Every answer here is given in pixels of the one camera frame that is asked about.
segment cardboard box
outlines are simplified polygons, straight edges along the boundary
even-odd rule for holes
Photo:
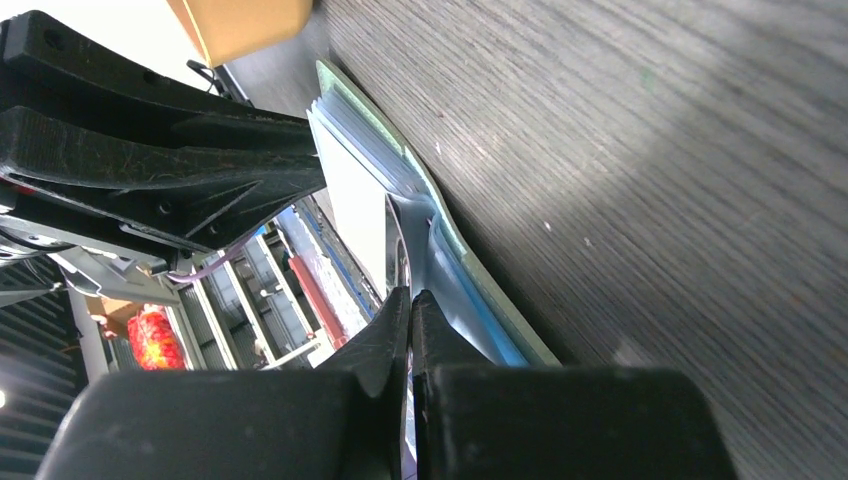
[[[168,0],[194,48],[210,67],[297,35],[312,0]]]
[[[91,319],[99,323],[104,332],[112,332],[124,338],[128,337],[127,322],[144,307],[141,303],[103,297],[86,296],[85,303]]]

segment cable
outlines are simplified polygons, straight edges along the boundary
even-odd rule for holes
[[[194,73],[200,75],[201,77],[206,79],[206,81],[209,82],[209,88],[206,89],[206,93],[211,92],[212,87],[215,87],[215,90],[218,92],[218,95],[222,97],[225,96],[224,94],[226,90],[224,89],[224,86],[221,81],[218,79],[218,75],[215,73],[214,69],[209,68],[206,65],[194,60],[187,61],[186,66],[192,69]]]
[[[38,280],[39,282],[41,282],[45,285],[53,285],[54,283],[56,283],[55,281],[48,280],[43,275],[41,275],[41,272],[39,272],[35,268],[35,265],[32,264],[31,259],[25,258],[25,259],[21,260],[21,262],[24,264],[24,266],[27,268],[27,270],[29,270],[29,272],[35,277],[35,279]]]
[[[221,258],[210,263],[206,268],[204,268],[202,270],[198,270],[197,272],[194,272],[191,275],[174,275],[172,273],[169,273],[167,275],[167,277],[172,282],[176,282],[176,283],[191,283],[191,282],[196,282],[198,280],[206,278],[207,276],[209,276],[210,273],[214,272],[221,265],[223,265],[224,262],[228,262],[228,261],[232,260],[232,258],[235,257],[239,253],[239,251],[241,251],[241,249],[244,248],[245,245],[247,245],[247,242],[251,238],[253,238],[253,237],[248,235],[247,237],[243,238],[242,240],[239,240],[226,253],[221,255]]]

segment red cylinder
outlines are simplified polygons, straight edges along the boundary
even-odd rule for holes
[[[309,303],[315,309],[315,316],[318,317],[318,321],[324,327],[324,331],[333,344],[333,348],[338,350],[342,345],[347,343],[347,335],[345,335],[342,324],[339,322],[339,317],[330,308],[330,304],[324,298],[321,287],[312,278],[309,269],[306,268],[306,263],[300,257],[291,257],[289,258],[289,266],[297,276],[297,280],[300,282],[300,286],[303,288],[303,293],[306,295]]]
[[[185,370],[180,342],[161,309],[145,308],[127,322],[136,361],[145,370]]]

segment wooden table surface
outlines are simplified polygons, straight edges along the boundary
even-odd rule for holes
[[[689,374],[743,478],[845,478],[848,3],[323,0],[233,70],[302,115],[318,56],[561,358]]]

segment black plastic bracket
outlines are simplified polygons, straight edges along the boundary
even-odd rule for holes
[[[405,288],[315,371],[96,383],[39,478],[401,479],[410,352],[420,479],[736,478],[683,375],[498,367]]]
[[[324,186],[305,119],[158,75],[42,12],[0,24],[0,55],[0,177],[45,212],[12,210],[0,226],[64,240],[54,217],[74,212],[97,219],[68,232],[76,240],[173,263]]]

